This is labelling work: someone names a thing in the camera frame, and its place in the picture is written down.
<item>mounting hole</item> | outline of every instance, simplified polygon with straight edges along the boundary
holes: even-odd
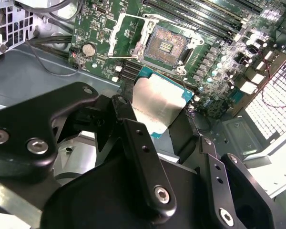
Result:
[[[219,183],[221,183],[221,184],[224,183],[224,181],[223,181],[221,178],[219,178],[219,177],[216,177],[216,180],[217,180]]]
[[[66,148],[66,151],[67,151],[68,153],[71,153],[71,152],[73,151],[73,149],[70,148],[70,147],[67,147],[67,148]]]
[[[149,152],[149,148],[148,148],[147,146],[142,146],[142,150],[143,150],[144,152],[146,152],[146,153]]]
[[[88,87],[84,87],[84,92],[88,93],[88,94],[92,94],[93,93],[93,90],[91,90],[90,88]]]
[[[141,130],[137,130],[136,132],[137,132],[138,135],[141,135],[141,136],[143,135]]]
[[[122,103],[124,103],[124,104],[127,103],[127,101],[126,101],[122,96],[119,96],[119,101],[122,102]]]
[[[218,165],[215,165],[215,168],[217,168],[218,170],[221,170],[221,168]]]

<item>dimm slot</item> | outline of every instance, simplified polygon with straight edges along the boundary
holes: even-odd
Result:
[[[195,10],[198,10],[200,11],[201,13],[204,13],[206,14],[207,16],[209,17],[213,17],[213,18],[216,18],[217,20],[221,21],[222,23],[225,23],[233,28],[237,28],[239,25],[227,20],[226,18],[223,18],[223,17],[220,17],[219,15],[217,15],[216,13],[212,12],[212,11],[209,11],[208,9],[203,9],[199,6],[196,6],[193,4],[192,1],[189,1],[189,0],[180,0],[180,2],[182,2],[183,4],[186,4],[188,7],[191,7]]]
[[[221,25],[219,25],[219,24],[217,24],[217,23],[215,23],[213,21],[210,21],[210,20],[208,20],[206,18],[203,18],[199,14],[196,14],[196,13],[188,10],[185,7],[178,6],[178,5],[174,4],[172,1],[171,2],[169,0],[160,0],[160,1],[165,2],[166,4],[168,4],[168,5],[172,6],[172,7],[175,7],[179,11],[181,11],[181,12],[187,14],[187,15],[190,15],[191,17],[193,17],[193,18],[195,18],[195,19],[197,19],[199,21],[202,21],[202,22],[204,22],[206,24],[210,24],[210,25],[216,27],[218,30],[221,30],[221,32],[223,32],[224,34],[226,34],[229,31],[227,28],[225,28],[225,27],[223,27],[223,26],[221,26]]]
[[[208,1],[208,0],[196,0],[196,1],[201,2],[201,3],[207,5],[207,6],[211,7],[211,8],[219,10],[221,12],[224,12],[225,14],[231,16],[233,19],[235,19],[237,21],[242,21],[243,20],[242,17],[240,17],[240,16],[238,16],[238,15],[236,15],[236,14],[234,14],[234,13],[232,13],[232,12],[230,12],[230,11],[228,11],[228,10],[226,10],[226,9],[224,9],[224,8],[214,4],[214,3],[212,3],[211,1]]]
[[[247,9],[253,13],[260,14],[263,11],[262,8],[254,5],[254,4],[252,4],[246,0],[233,0],[233,1],[235,1],[239,6],[245,8],[245,9]]]
[[[175,13],[175,12],[173,12],[171,10],[164,9],[163,6],[161,6],[161,5],[159,5],[159,4],[155,3],[155,2],[146,1],[146,5],[150,5],[152,7],[157,8],[158,10],[161,10],[161,11],[164,11],[166,13],[169,13],[169,14],[175,16],[176,18],[178,18],[179,20],[183,21],[184,23],[188,23],[188,24],[196,27],[197,29],[200,29],[200,30],[202,30],[202,31],[204,31],[204,32],[206,32],[208,34],[211,34],[211,35],[213,35],[215,37],[218,37],[220,39],[224,39],[225,38],[225,36],[220,35],[220,34],[218,34],[216,32],[213,32],[212,30],[210,30],[209,28],[207,28],[205,26],[193,23],[193,21],[189,20],[187,17],[184,17],[182,15],[178,15],[177,13]]]

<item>ram slot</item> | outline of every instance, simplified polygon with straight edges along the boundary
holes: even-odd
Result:
[[[248,2],[247,0],[233,0],[237,3],[237,5],[239,5],[240,7],[245,8],[246,10],[251,11],[252,13],[256,13],[256,14],[260,14],[263,9]]]
[[[225,14],[225,17],[222,17],[222,16],[216,14],[215,12],[208,10],[207,8],[202,8],[202,7],[200,7],[199,5],[194,4],[194,3],[193,3],[192,1],[190,1],[190,0],[180,0],[180,2],[182,2],[182,4],[184,4],[184,5],[188,6],[188,7],[191,7],[191,8],[193,8],[193,9],[197,10],[197,11],[200,11],[201,13],[204,13],[204,14],[207,15],[208,17],[213,17],[213,18],[215,18],[216,20],[219,20],[219,21],[221,21],[222,23],[225,23],[226,25],[231,26],[232,28],[237,28],[237,27],[239,26],[239,24],[236,24],[236,23],[230,21],[228,18],[230,18],[231,20],[234,20],[234,21],[235,21],[235,19],[232,18],[232,17],[230,17],[230,16],[227,15],[227,14]],[[222,14],[222,12],[219,11],[219,10],[216,10],[216,9],[212,9],[212,10],[217,11],[219,14]]]
[[[236,15],[236,14],[234,14],[234,13],[232,13],[232,12],[230,12],[230,11],[228,11],[228,10],[218,6],[218,5],[216,5],[215,3],[213,3],[213,2],[211,2],[209,0],[195,0],[195,1],[200,2],[200,3],[202,3],[202,4],[206,5],[206,6],[214,9],[214,10],[218,10],[220,12],[223,12],[223,13],[227,14],[229,17],[233,18],[234,20],[237,20],[237,21],[242,21],[243,20],[242,17],[240,17],[240,16],[238,16],[238,15]]]
[[[160,5],[158,3],[155,3],[155,2],[152,2],[152,1],[146,1],[145,4],[148,5],[148,6],[152,6],[152,7],[156,8],[156,9],[158,9],[158,10],[161,10],[161,11],[163,11],[165,13],[171,14],[174,17],[176,17],[177,19],[179,19],[181,22],[187,23],[187,24],[195,27],[196,28],[196,32],[199,32],[199,30],[202,30],[202,31],[204,31],[204,33],[211,34],[211,35],[213,35],[215,37],[218,37],[220,39],[224,39],[225,38],[225,36],[216,33],[215,31],[209,29],[206,26],[203,26],[203,25],[200,25],[198,23],[195,23],[195,21],[192,21],[189,18],[187,18],[187,17],[185,17],[183,15],[180,15],[180,14],[174,12],[174,11],[171,11],[169,9],[165,9],[162,5]]]
[[[216,29],[218,29],[220,32],[222,32],[223,34],[226,34],[228,33],[230,30],[232,30],[233,28],[230,28],[230,29],[227,29],[225,27],[223,27],[222,25],[216,23],[216,22],[213,22],[211,20],[209,20],[208,18],[204,18],[202,17],[201,15],[199,14],[196,14],[195,12],[181,6],[181,5],[178,5],[178,3],[175,3],[171,0],[160,0],[176,9],[178,9],[178,13],[183,13],[185,15],[189,15],[191,16],[192,18],[198,20],[198,21],[201,21],[202,23],[206,23],[206,24],[209,24],[213,27],[215,27]]]

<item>black mechanism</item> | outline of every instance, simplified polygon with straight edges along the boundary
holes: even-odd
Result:
[[[51,174],[56,145],[82,130],[96,133],[106,160],[59,187]],[[73,83],[0,110],[0,185],[25,200],[21,207],[42,211],[40,229],[286,229],[286,216],[242,162],[219,158],[184,112],[169,130],[195,170],[159,159],[128,98]],[[21,217],[8,206],[0,202]]]

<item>green circuit board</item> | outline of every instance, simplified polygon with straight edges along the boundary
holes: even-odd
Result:
[[[119,24],[121,14],[125,17]],[[237,77],[247,70],[237,60],[240,53],[246,53],[245,39],[254,33],[253,42],[271,43],[285,16],[286,0],[86,0],[75,22],[69,61],[76,65],[76,57],[85,71],[117,83],[134,80],[136,71],[123,74],[125,65],[146,65],[199,94],[196,109],[219,118],[243,93],[231,89],[233,79],[227,73]],[[147,19],[158,22],[141,46],[143,57],[134,58],[136,45],[148,28]],[[163,34],[175,41],[161,40]],[[186,43],[182,46],[178,39]],[[149,47],[152,42],[159,44],[162,56]],[[86,44],[94,47],[93,56],[82,52]],[[175,54],[177,45],[184,52]]]

